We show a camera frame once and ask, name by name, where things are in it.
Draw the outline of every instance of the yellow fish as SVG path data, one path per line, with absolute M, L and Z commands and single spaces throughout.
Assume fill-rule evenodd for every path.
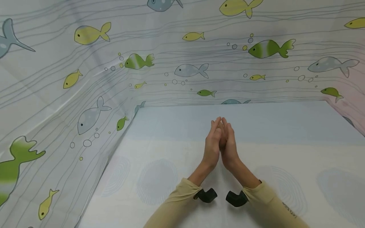
M 136 84 L 135 86 L 134 86 L 134 88 L 135 89 L 139 89 L 139 88 L 141 88 L 142 87 L 142 85 L 144 85 L 144 84 L 147 84 L 146 83 L 146 81 L 144 81 L 143 83 L 141 83 L 141 84 Z
M 253 0 L 249 5 L 245 0 L 226 0 L 219 8 L 219 11 L 226 16 L 235 16 L 246 11 L 248 18 L 252 17 L 252 9 L 259 6 L 263 0 Z
M 186 40 L 186 41 L 193 41 L 193 40 L 197 40 L 199 38 L 202 38 L 203 40 L 205 40 L 203 32 L 202 33 L 189 32 L 182 39 Z
M 46 217 L 46 215 L 48 214 L 49 211 L 49 207 L 51 206 L 52 203 L 52 197 L 54 194 L 56 194 L 59 190 L 56 191 L 52 191 L 52 189 L 49 190 L 49 197 L 47 197 L 47 199 L 45 199 L 40 205 L 39 205 L 39 210 L 38 210 L 38 217 L 40 220 L 44 219 L 44 217 Z
M 111 22 L 105 23 L 101 30 L 97 30 L 91 26 L 80 26 L 75 31 L 74 40 L 75 42 L 82 45 L 89 45 L 97 41 L 97 39 L 101 36 L 104 40 L 110 42 L 110 38 L 107 35 L 107 32 L 112 27 Z
M 250 79 L 256 81 L 256 80 L 259 80 L 260 78 L 263 78 L 265 80 L 265 76 L 266 76 L 265 74 L 263 76 L 256 74 L 256 75 L 250 77 Z
M 365 18 L 358 18 L 345 25 L 347 28 L 365 28 Z
M 76 84 L 79 76 L 82 76 L 80 70 L 77 70 L 77 72 L 75 73 L 69 74 L 65 79 L 64 89 L 70 88 L 71 86 Z

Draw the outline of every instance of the green fish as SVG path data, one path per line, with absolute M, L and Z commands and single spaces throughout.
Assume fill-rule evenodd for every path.
M 202 89 L 201 91 L 197 92 L 198 95 L 200 96 L 209 96 L 209 95 L 212 95 L 213 97 L 215 97 L 215 93 L 216 91 L 209 91 L 209 90 L 206 90 L 206 89 Z
M 124 66 L 126 68 L 132 68 L 132 69 L 138 70 L 138 69 L 141 69 L 144 66 L 148 66 L 148 67 L 154 66 L 154 64 L 152 63 L 152 61 L 154 59 L 155 58 L 153 57 L 153 54 L 149 54 L 146 57 L 146 61 L 144 61 L 141 56 L 133 53 L 126 60 L 126 63 L 124 64 Z
M 120 131 L 123 129 L 124 124 L 126 123 L 126 120 L 129 120 L 127 116 L 125 116 L 124 118 L 121 118 L 120 120 L 118 120 L 118 123 L 116 123 L 116 130 Z
M 282 47 L 273 41 L 273 40 L 264 40 L 257 44 L 255 44 L 250 50 L 249 53 L 256 58 L 266 58 L 272 56 L 275 53 L 279 53 L 281 57 L 287 58 L 288 50 L 294 49 L 295 39 L 291 39 L 286 41 Z
M 42 151 L 37 154 L 37 150 L 30 151 L 36 144 L 36 141 L 27 142 L 25 136 L 20 136 L 10 146 L 10 153 L 14 159 L 0 162 L 0 206 L 8 200 L 15 189 L 19 178 L 20 164 L 38 159 L 46 153 Z
M 323 93 L 323 94 L 327 94 L 327 95 L 331 95 L 331 96 L 336 97 L 335 103 L 337 103 L 339 99 L 343 98 L 343 96 L 341 96 L 338 93 L 338 90 L 333 88 L 333 87 L 328 87 L 328 88 L 322 89 L 320 92 Z

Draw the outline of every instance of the beige sleeve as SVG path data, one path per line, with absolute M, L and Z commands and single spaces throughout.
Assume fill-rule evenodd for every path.
M 309 228 L 300 217 L 278 198 L 265 181 L 255 189 L 243 188 L 243 192 L 247 196 L 250 205 L 256 209 L 260 216 L 267 219 L 271 227 Z
M 161 206 L 153 213 L 144 228 L 173 228 L 190 209 L 187 205 L 202 188 L 183 178 Z

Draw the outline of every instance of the fabric wall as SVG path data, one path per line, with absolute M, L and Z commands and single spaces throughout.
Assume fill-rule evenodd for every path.
M 140 107 L 326 99 L 365 134 L 364 14 L 361 0 L 2 2 L 0 227 L 75 226 Z

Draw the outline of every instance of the fish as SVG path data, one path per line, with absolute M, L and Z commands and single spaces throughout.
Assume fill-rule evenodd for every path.
M 74 40 L 76 43 L 81 45 L 90 45 L 97 41 L 99 37 L 110 42 L 107 32 L 111 29 L 111 27 L 111 22 L 103 24 L 100 31 L 91 26 L 80 26 L 75 30 Z
M 137 105 L 137 107 L 134 109 L 134 114 L 137 114 L 137 112 L 140 108 L 144 108 L 145 103 L 146 103 L 146 101 L 142 102 L 141 105 Z
M 252 77 L 250 77 L 250 79 L 256 81 L 256 80 L 259 80 L 260 78 L 263 78 L 265 80 L 265 76 L 266 76 L 265 74 L 262 76 L 259 74 L 256 74 L 256 75 L 253 75 Z
M 365 18 L 358 18 L 345 24 L 347 28 L 365 28 Z
M 186 40 L 186 41 L 194 41 L 194 40 L 197 40 L 199 38 L 202 38 L 203 40 L 205 40 L 203 32 L 202 33 L 189 32 L 182 39 Z
M 334 70 L 340 68 L 342 73 L 348 78 L 350 76 L 349 67 L 354 67 L 359 63 L 358 60 L 350 59 L 341 63 L 340 60 L 336 59 L 335 57 L 323 57 L 314 64 L 308 67 L 308 70 L 311 72 L 325 72 L 329 70 Z
M 65 79 L 64 89 L 70 88 L 71 86 L 76 84 L 79 76 L 82 76 L 80 70 L 77 70 L 77 72 L 75 73 L 69 74 Z
M 90 130 L 97 122 L 101 111 L 111 110 L 111 107 L 104 106 L 104 99 L 100 96 L 96 102 L 96 108 L 86 109 L 78 119 L 77 131 L 79 135 Z
M 11 143 L 9 149 L 14 159 L 0 162 L 0 207 L 8 200 L 15 189 L 19 178 L 20 165 L 45 155 L 45 151 L 37 153 L 37 150 L 30 150 L 36 144 L 37 141 L 28 142 L 25 136 L 20 136 Z
M 131 69 L 138 70 L 138 69 L 141 69 L 144 66 L 148 66 L 148 67 L 154 66 L 154 64 L 152 63 L 152 61 L 154 59 L 155 58 L 153 57 L 153 54 L 149 54 L 146 57 L 146 61 L 144 61 L 141 56 L 139 56 L 138 54 L 133 53 L 126 60 L 124 66 L 126 68 L 131 68 Z
M 203 96 L 203 97 L 206 97 L 206 96 L 209 96 L 209 95 L 212 95 L 212 97 L 215 97 L 215 93 L 216 91 L 209 91 L 209 90 L 206 90 L 206 89 L 202 89 L 201 91 L 197 92 L 198 95 L 200 96 Z
M 175 0 L 148 0 L 147 6 L 157 12 L 163 12 L 168 10 Z M 180 0 L 176 0 L 177 3 L 183 8 L 183 4 Z
M 125 116 L 124 118 L 121 118 L 120 120 L 118 120 L 118 123 L 116 123 L 116 130 L 117 131 L 120 131 L 120 130 L 123 129 L 126 120 L 129 120 L 127 116 Z
M 196 74 L 201 74 L 204 78 L 209 78 L 207 73 L 205 72 L 208 67 L 208 63 L 201 65 L 199 69 L 191 64 L 182 64 L 176 68 L 175 75 L 181 77 L 191 77 Z
M 147 84 L 146 83 L 146 81 L 144 81 L 143 83 L 141 83 L 141 84 L 136 84 L 135 86 L 134 86 L 134 88 L 135 89 L 139 89 L 139 88 L 141 88 L 142 87 L 142 85 L 144 85 L 144 84 Z
M 343 96 L 338 93 L 337 89 L 335 89 L 333 87 L 328 87 L 328 88 L 322 89 L 320 92 L 323 94 L 327 94 L 327 95 L 336 97 L 335 103 L 337 103 L 338 100 L 343 98 Z
M 252 17 L 252 9 L 259 6 L 263 0 L 253 0 L 249 5 L 245 0 L 226 0 L 220 6 L 219 11 L 226 16 L 235 16 L 246 12 L 248 18 Z
M 250 48 L 249 53 L 256 58 L 266 58 L 279 53 L 281 57 L 288 57 L 288 50 L 294 49 L 295 39 L 286 41 L 282 47 L 273 40 L 264 40 Z
M 40 220 L 44 219 L 49 212 L 49 208 L 52 204 L 52 197 L 54 194 L 59 192 L 59 190 L 53 191 L 52 189 L 49 190 L 49 196 L 39 205 L 38 209 L 38 217 Z
M 3 34 L 4 36 L 0 36 L 0 59 L 8 53 L 10 46 L 12 44 L 18 45 L 29 51 L 35 50 L 23 43 L 21 43 L 15 36 L 14 29 L 13 29 L 13 20 L 8 18 L 3 23 Z

